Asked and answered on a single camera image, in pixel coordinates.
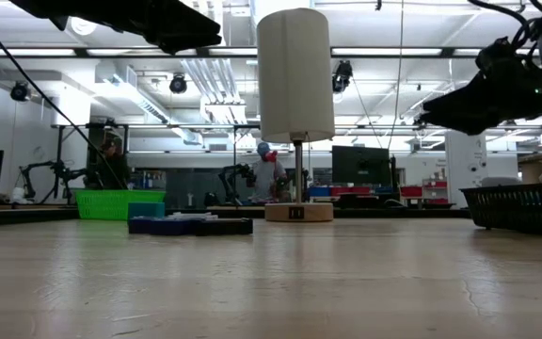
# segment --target lamp base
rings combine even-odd
[[[269,203],[264,218],[278,222],[323,222],[334,219],[331,203]]]

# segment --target green plastic bin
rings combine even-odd
[[[166,192],[139,190],[78,190],[81,219],[127,220],[129,202],[162,202]]]

